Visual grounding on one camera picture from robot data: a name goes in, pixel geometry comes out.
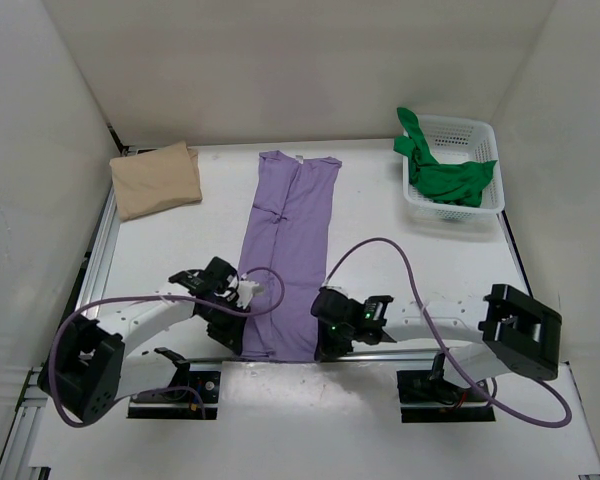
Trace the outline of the purple t shirt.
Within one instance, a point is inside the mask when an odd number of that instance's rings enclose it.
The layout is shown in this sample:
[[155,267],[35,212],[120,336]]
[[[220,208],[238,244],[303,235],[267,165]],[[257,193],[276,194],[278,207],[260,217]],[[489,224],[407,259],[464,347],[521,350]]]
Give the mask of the purple t shirt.
[[259,156],[258,185],[244,236],[239,271],[265,288],[246,320],[241,356],[249,360],[310,362],[318,321],[310,313],[326,278],[329,224],[341,162],[300,161],[280,151]]

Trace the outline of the beige t shirt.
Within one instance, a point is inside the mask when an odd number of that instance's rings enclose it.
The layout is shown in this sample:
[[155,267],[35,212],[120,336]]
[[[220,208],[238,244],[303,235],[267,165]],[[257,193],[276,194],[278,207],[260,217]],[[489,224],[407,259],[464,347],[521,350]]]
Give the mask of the beige t shirt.
[[184,141],[109,162],[118,216],[134,220],[203,199],[198,152]]

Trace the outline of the green t shirt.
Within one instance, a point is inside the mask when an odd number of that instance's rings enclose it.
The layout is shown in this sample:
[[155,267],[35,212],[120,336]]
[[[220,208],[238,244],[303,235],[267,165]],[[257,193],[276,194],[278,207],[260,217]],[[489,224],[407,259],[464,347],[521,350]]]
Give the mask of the green t shirt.
[[497,161],[440,163],[431,154],[417,115],[398,107],[397,116],[404,133],[394,138],[393,150],[407,159],[409,184],[434,203],[479,208]]

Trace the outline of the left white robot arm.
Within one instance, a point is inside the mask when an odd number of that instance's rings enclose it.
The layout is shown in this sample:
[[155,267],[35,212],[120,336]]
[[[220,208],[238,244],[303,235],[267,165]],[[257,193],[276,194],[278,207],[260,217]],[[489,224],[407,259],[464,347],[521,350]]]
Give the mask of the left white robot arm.
[[178,323],[201,318],[209,337],[239,353],[259,288],[215,257],[204,269],[170,276],[145,300],[122,301],[101,318],[77,314],[53,340],[38,386],[84,425],[127,397],[200,403],[200,391],[189,379],[189,360],[149,341]]

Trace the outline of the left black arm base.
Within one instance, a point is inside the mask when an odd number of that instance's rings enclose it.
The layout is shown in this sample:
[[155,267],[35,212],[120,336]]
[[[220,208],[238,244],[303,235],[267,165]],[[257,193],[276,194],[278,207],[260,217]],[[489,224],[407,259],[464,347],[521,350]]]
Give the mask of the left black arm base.
[[185,386],[163,393],[142,393],[129,400],[127,417],[142,420],[216,420],[221,390],[219,364],[191,364],[169,384]]

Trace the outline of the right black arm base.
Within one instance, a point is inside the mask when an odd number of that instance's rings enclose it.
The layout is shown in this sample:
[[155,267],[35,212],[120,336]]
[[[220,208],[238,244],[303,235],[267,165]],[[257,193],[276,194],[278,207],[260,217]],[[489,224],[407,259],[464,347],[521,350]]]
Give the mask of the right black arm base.
[[489,423],[493,406],[471,388],[431,380],[426,370],[396,372],[401,421],[415,424]]

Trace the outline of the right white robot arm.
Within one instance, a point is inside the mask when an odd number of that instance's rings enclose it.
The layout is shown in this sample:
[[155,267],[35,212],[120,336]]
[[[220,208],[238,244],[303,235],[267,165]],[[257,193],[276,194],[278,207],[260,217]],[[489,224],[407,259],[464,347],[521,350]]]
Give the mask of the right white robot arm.
[[561,315],[506,284],[494,284],[481,299],[433,302],[424,308],[390,295],[357,301],[339,288],[322,287],[311,315],[319,326],[318,361],[342,357],[355,343],[435,339],[426,322],[430,317],[444,343],[465,344],[454,348],[452,356],[475,382],[508,373],[537,381],[558,376]]

